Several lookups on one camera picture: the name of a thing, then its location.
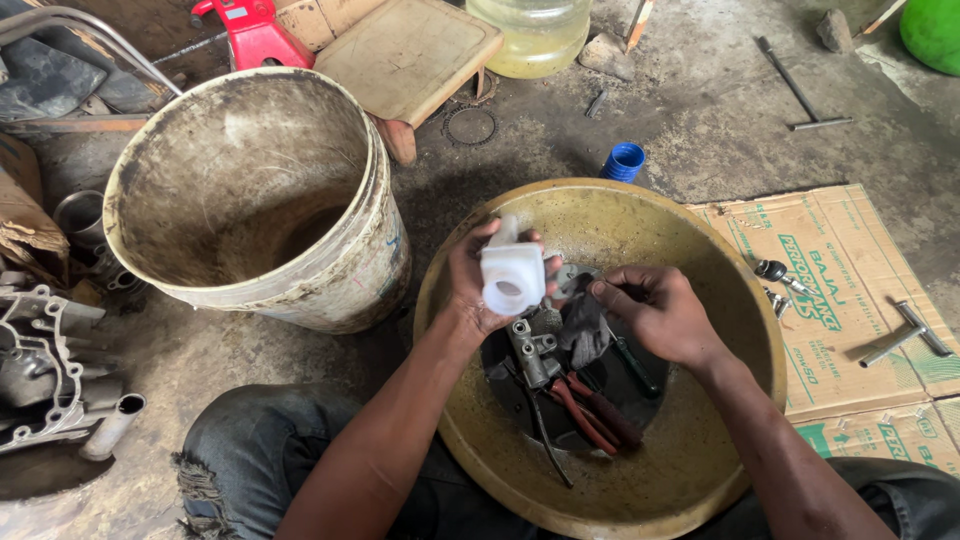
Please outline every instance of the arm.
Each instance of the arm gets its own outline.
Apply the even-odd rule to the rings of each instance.
[[[477,252],[500,221],[450,251],[450,300],[407,359],[333,439],[294,497],[277,540],[383,538],[407,499],[446,399],[487,335],[512,320],[483,307]],[[530,233],[532,241],[540,240]],[[546,262],[548,273],[563,262]],[[549,283],[547,294],[556,289]]]
[[[707,390],[775,537],[896,538],[727,349],[679,270],[624,266],[592,284],[590,292],[624,319],[647,350],[681,364]]]

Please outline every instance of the yellow basin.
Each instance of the yellow basin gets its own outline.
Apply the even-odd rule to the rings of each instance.
[[[780,327],[743,258],[706,223],[651,191],[605,180],[529,184],[474,211],[434,256],[420,288],[415,339],[449,293],[446,254],[476,225],[513,213],[543,233],[546,255],[602,269],[672,265],[690,279],[710,322],[783,411]],[[457,461],[521,517],[577,538],[674,538],[729,506],[750,485],[720,415],[686,370],[671,366],[644,446],[607,457],[560,452],[567,489],[543,446],[525,435],[491,392],[474,352],[439,431]]]

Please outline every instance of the hand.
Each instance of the hand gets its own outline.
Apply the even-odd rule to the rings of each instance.
[[[623,319],[654,355],[696,369],[728,353],[703,304],[680,270],[621,266],[590,284],[589,292]]]
[[[493,233],[500,229],[500,218],[496,218],[487,225],[481,225],[467,233],[467,236],[457,242],[450,250],[447,262],[450,265],[450,302],[449,306],[463,313],[467,319],[476,325],[476,329],[483,337],[492,331],[501,329],[514,320],[514,317],[505,317],[487,309],[483,302],[483,275],[480,273],[480,249],[483,248]],[[528,231],[524,241],[538,242],[540,251],[543,251],[543,242],[540,233]],[[564,264],[563,258],[554,256],[544,262],[547,276],[553,276]],[[548,280],[546,296],[557,290],[556,280]]]

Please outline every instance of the rock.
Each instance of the rock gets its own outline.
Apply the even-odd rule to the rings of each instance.
[[[592,39],[577,60],[583,67],[630,82],[634,79],[634,61],[623,54],[623,49],[623,39],[604,33]]]
[[[853,39],[850,37],[850,28],[847,27],[847,17],[836,8],[824,13],[824,20],[817,25],[817,34],[820,35],[827,49],[834,53],[844,54],[853,51]]]

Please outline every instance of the dirty floor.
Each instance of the dirty floor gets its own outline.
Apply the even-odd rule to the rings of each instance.
[[[594,33],[623,34],[636,2],[596,0]],[[844,10],[858,25],[877,2]],[[412,306],[447,234],[474,207],[533,181],[595,176],[619,141],[647,154],[636,183],[680,203],[752,198],[830,184],[864,184],[883,222],[954,332],[960,331],[960,78],[906,52],[898,19],[831,54],[815,26],[827,0],[674,0],[658,3],[633,53],[637,79],[573,64],[536,81],[500,79],[491,107],[499,138],[454,149],[442,120],[417,131],[418,162],[394,169],[413,246]],[[791,133],[806,120],[760,53],[766,35],[824,117],[854,123]],[[610,93],[594,119],[584,113]],[[101,187],[130,134],[66,135],[35,143],[47,206]],[[330,336],[245,313],[194,310],[155,290],[113,306],[102,330],[123,356],[122,377],[149,404],[117,447],[112,469],[84,492],[63,538],[174,538],[181,508],[168,456],[197,415],[241,384],[325,380],[368,399],[403,360],[412,315],[358,335]]]

